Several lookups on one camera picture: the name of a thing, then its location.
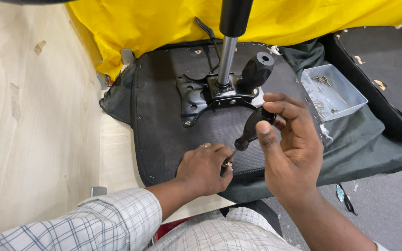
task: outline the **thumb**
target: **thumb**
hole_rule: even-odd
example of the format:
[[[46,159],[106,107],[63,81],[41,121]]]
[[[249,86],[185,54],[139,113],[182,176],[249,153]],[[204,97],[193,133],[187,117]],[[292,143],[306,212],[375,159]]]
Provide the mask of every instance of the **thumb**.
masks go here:
[[[226,190],[227,186],[229,185],[229,183],[232,181],[232,165],[227,166],[226,170],[224,170],[223,175],[221,175],[222,178],[222,184],[223,184],[223,188],[224,190]]]
[[[260,121],[255,125],[255,129],[266,160],[280,159],[284,156],[277,134],[269,122]]]

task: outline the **yellow plastic sheet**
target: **yellow plastic sheet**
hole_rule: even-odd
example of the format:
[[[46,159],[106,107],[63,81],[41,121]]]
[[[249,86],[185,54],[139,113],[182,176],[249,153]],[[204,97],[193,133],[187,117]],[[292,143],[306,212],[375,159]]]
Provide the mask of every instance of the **yellow plastic sheet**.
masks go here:
[[[94,34],[103,57],[96,69],[112,78],[122,67],[122,48],[138,58],[165,44],[209,38],[194,16],[223,37],[221,0],[78,0],[69,6]],[[238,42],[285,46],[350,27],[399,25],[402,0],[254,0]]]

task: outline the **plastic tray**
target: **plastic tray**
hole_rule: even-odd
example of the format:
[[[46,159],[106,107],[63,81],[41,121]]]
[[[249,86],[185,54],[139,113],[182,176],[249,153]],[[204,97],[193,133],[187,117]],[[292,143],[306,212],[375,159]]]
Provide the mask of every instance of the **plastic tray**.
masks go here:
[[[325,76],[331,86],[312,79],[317,76]],[[368,102],[331,64],[305,69],[301,82],[323,122],[352,114]]]

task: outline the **forearm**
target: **forearm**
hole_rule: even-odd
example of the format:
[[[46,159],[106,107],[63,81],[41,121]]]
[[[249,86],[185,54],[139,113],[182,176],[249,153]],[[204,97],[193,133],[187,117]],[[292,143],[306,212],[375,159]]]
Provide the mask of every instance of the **forearm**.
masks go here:
[[[281,202],[311,250],[375,251],[377,246],[315,189],[299,200]]]
[[[152,192],[159,200],[162,208],[162,221],[183,205],[196,199],[197,195],[191,191],[184,181],[177,178],[145,188]]]

